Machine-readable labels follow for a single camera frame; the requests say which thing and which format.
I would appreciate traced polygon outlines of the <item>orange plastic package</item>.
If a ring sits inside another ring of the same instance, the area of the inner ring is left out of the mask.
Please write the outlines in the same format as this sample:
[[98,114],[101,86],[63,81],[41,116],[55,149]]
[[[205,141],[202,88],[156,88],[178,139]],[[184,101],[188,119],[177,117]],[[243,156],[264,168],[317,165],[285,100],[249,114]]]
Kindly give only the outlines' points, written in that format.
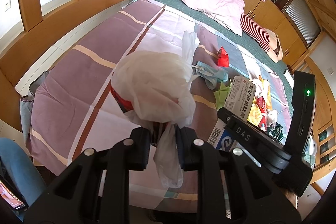
[[266,109],[273,110],[271,101],[270,83],[268,80],[263,79],[261,76],[259,76],[259,80],[261,81],[262,96],[266,103]]

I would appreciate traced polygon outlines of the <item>white blue medicine box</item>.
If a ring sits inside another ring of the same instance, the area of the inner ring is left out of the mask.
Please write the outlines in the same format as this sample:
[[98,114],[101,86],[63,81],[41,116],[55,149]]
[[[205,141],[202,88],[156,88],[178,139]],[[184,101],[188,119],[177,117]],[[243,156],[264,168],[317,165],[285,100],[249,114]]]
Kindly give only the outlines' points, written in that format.
[[216,149],[229,151],[235,142],[234,137],[225,129],[229,117],[234,114],[244,122],[249,116],[255,98],[256,86],[245,76],[235,76],[224,106],[218,110],[224,118],[218,118],[208,142]]

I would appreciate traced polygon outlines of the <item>green paper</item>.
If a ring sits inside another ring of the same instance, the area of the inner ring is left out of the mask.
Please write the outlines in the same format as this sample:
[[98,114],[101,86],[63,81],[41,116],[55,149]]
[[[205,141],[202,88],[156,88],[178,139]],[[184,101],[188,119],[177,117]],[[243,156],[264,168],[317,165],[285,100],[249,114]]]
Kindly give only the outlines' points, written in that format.
[[232,88],[232,81],[229,79],[229,84],[225,84],[224,82],[220,83],[219,89],[214,92],[215,97],[215,107],[217,110],[224,107],[226,99],[228,98],[230,91]]

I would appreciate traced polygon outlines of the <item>light blue face mask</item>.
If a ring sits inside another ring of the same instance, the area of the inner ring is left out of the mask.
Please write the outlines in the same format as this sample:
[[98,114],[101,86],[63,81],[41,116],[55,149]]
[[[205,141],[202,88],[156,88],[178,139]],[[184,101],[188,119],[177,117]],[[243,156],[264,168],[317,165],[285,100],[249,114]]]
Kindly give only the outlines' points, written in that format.
[[195,73],[201,76],[210,90],[214,90],[217,84],[227,82],[229,80],[228,73],[221,68],[213,68],[201,61],[191,65],[195,69]]

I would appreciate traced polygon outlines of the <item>red paper scrap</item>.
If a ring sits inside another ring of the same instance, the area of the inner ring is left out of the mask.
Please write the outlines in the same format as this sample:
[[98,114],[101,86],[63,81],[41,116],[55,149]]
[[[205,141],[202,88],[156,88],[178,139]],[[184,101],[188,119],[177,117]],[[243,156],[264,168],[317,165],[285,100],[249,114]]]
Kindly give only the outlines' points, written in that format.
[[217,66],[228,68],[230,66],[229,55],[223,47],[217,51],[218,61]]

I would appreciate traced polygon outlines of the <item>white plastic bag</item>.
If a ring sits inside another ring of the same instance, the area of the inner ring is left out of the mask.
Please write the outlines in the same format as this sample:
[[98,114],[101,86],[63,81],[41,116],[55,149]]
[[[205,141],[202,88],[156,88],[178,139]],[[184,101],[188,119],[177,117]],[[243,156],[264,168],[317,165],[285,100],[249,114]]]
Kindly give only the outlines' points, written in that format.
[[161,134],[151,133],[154,162],[166,188],[180,188],[183,173],[178,159],[175,129],[191,124],[196,108],[190,93],[193,57],[199,45],[194,32],[184,32],[181,54],[135,51],[116,66],[111,86],[130,101],[141,120],[168,123]]

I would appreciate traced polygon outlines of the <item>dark green foil bag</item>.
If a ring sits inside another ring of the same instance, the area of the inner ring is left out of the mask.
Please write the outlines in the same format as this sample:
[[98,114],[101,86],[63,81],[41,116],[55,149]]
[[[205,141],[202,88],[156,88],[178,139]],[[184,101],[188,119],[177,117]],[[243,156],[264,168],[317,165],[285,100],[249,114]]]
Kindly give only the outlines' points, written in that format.
[[284,135],[282,133],[282,125],[277,122],[274,122],[266,130],[267,134],[275,138],[277,141],[282,141]]

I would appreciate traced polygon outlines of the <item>yellow snack bag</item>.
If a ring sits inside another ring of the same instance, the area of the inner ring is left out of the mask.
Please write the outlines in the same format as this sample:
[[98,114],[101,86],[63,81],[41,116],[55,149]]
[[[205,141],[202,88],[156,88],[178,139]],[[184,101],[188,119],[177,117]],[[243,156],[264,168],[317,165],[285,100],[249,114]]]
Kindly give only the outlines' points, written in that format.
[[260,110],[260,108],[256,104],[252,104],[251,110],[249,112],[249,116],[247,121],[252,123],[255,126],[259,126],[261,120],[263,118],[263,114]]

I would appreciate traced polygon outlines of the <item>white mite vacuum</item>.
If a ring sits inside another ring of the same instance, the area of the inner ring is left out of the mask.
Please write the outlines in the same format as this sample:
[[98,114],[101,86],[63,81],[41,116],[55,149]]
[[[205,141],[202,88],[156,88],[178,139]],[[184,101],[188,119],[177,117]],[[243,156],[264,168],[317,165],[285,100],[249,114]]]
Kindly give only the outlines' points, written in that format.
[[317,153],[317,143],[314,140],[313,136],[310,135],[309,136],[309,140],[308,140],[308,145],[307,145],[307,152],[310,156],[315,156]]

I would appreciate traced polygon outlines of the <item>white flat board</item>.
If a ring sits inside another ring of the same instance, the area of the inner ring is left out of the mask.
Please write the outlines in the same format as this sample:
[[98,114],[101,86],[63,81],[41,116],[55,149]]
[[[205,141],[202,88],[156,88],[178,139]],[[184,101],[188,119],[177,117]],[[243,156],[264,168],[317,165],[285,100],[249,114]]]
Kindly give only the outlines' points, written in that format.
[[284,71],[284,77],[288,81],[290,87],[294,89],[294,78],[287,69]]

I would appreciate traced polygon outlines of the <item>person leg blue jeans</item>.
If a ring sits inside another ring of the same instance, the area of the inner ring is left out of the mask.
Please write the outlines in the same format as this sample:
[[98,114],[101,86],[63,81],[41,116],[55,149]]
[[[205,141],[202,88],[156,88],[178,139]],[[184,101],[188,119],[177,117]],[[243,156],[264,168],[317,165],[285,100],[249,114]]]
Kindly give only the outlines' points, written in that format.
[[1,180],[1,223],[22,222],[22,205],[31,207],[46,189],[41,174],[28,155],[11,139],[1,138],[1,175],[7,175],[15,191]]

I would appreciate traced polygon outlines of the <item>striped pink grey bedsheet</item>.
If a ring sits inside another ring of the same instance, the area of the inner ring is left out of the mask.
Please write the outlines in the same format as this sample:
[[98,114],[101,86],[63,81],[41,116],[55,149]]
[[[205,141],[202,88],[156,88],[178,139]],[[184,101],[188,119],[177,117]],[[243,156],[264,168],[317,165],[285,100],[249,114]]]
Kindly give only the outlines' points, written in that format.
[[184,32],[200,41],[194,61],[216,67],[223,47],[230,77],[261,76],[270,83],[272,108],[283,133],[292,114],[278,75],[244,47],[214,28],[155,0],[137,0],[89,32],[39,85],[34,98],[27,148],[52,173],[61,174],[86,148],[102,151],[127,138],[134,124],[110,93],[110,77],[131,51],[181,53]]

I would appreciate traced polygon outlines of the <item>green patterned mattress mat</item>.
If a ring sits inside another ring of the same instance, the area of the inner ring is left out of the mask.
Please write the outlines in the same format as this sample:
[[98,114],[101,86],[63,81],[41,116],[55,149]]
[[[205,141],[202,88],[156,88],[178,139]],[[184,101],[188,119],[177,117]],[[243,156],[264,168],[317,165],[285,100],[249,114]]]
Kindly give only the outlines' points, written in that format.
[[248,50],[258,61],[268,66],[272,71],[274,71],[278,77],[282,80],[282,84],[284,85],[284,91],[286,95],[286,99],[289,106],[289,111],[293,114],[293,106],[291,104],[291,99],[293,95],[293,89],[291,88],[290,84],[288,83],[287,79],[284,76],[285,70],[287,69],[286,64],[283,61],[279,61],[278,63],[274,63],[270,57],[260,48],[260,46],[248,36],[246,33],[243,32],[243,36],[238,36],[237,34],[233,33],[231,30],[220,25],[215,20],[209,18],[205,14],[200,11],[193,10],[185,5],[181,0],[155,0],[158,2],[163,3],[164,5],[168,5],[174,9],[177,9],[180,12],[192,17],[195,20],[198,20],[206,25],[214,28],[226,38],[230,39],[232,42],[236,43],[244,47]]

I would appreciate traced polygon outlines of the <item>striped plush doll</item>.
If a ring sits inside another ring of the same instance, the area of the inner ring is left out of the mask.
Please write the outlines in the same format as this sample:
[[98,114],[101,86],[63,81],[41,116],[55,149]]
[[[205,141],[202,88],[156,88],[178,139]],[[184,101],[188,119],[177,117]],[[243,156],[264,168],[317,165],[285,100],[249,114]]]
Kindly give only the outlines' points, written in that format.
[[240,18],[240,26],[242,31],[253,38],[273,62],[282,60],[283,51],[278,34],[263,28],[244,13]]

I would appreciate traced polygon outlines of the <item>wooden bunk bed frame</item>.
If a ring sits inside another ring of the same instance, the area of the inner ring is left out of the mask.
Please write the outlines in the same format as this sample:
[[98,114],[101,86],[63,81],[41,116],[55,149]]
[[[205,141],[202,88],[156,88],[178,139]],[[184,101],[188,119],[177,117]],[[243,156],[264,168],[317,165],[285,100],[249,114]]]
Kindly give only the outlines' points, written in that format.
[[15,85],[28,67],[67,32],[124,0],[73,0],[46,15],[37,6],[37,0],[22,1],[32,4],[22,12],[24,21],[30,26],[15,38],[1,56],[1,119],[16,129],[21,128],[21,97]]

